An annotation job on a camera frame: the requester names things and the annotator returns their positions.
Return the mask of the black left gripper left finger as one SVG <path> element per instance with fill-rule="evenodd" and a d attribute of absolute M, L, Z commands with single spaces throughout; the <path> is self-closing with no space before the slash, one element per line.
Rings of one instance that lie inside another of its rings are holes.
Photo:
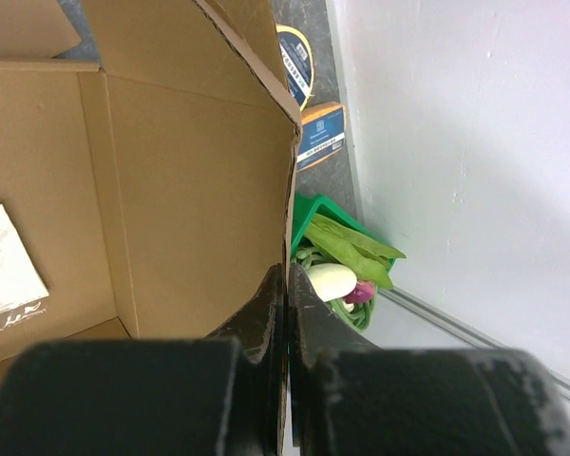
<path fill-rule="evenodd" d="M 0 455 L 278 455 L 284 273 L 201 339 L 61 340 L 0 385 Z"/>

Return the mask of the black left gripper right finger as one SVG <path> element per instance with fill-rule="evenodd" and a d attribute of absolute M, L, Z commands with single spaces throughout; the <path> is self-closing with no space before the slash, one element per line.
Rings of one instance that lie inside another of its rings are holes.
<path fill-rule="evenodd" d="M 555 382 L 519 350 L 382 349 L 289 272 L 293 441 L 304 455 L 570 455 Z"/>

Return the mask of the brown cardboard box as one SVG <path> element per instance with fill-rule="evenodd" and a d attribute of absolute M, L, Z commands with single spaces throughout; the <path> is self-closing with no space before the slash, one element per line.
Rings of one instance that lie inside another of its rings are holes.
<path fill-rule="evenodd" d="M 0 332 L 201 339 L 289 271 L 300 110 L 268 1 L 0 1 L 0 204 L 47 286 Z"/>

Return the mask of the clear plastic bag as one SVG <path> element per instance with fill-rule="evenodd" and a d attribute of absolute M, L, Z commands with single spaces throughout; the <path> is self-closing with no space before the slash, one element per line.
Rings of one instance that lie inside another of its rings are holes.
<path fill-rule="evenodd" d="M 46 311 L 48 288 L 0 204 L 0 332 Z"/>

